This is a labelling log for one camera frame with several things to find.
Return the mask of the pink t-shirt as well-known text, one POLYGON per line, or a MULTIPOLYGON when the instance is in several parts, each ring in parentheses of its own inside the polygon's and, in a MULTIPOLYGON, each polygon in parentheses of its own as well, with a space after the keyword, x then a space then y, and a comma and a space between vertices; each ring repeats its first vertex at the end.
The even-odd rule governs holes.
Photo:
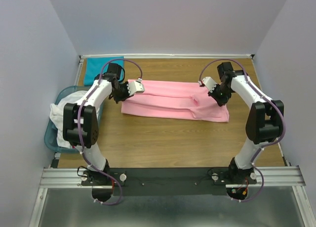
POLYGON ((194 82, 143 80, 145 92, 121 104, 121 113, 157 118, 227 123, 226 106, 208 96, 208 89, 194 82))

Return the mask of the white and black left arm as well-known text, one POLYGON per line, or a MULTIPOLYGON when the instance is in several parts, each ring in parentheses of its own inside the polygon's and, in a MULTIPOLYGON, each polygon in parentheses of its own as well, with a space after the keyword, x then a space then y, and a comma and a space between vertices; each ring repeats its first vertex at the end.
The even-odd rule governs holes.
POLYGON ((120 74, 125 70, 117 61, 119 58, 107 62, 95 77, 91 88, 78 101, 67 103, 63 108, 63 139, 78 150, 86 162, 88 173, 82 177, 92 177, 99 185, 109 180, 112 184, 119 184, 119 181, 110 174, 108 161, 97 144, 97 110, 106 98, 119 103, 136 93, 133 83, 120 82, 120 74))

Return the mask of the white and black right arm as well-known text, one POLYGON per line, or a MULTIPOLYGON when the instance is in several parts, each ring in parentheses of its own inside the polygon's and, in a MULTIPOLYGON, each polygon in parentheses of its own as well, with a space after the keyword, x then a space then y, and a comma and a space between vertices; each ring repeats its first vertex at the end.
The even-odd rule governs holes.
POLYGON ((208 90, 218 106, 224 106, 233 93, 238 94, 249 107, 245 125, 246 141, 231 160, 224 178, 232 184, 249 180, 254 164, 264 148, 274 145, 285 135, 284 104, 265 95, 251 80, 245 69, 234 70, 230 61, 217 67, 220 83, 211 77, 202 78, 200 84, 208 90))

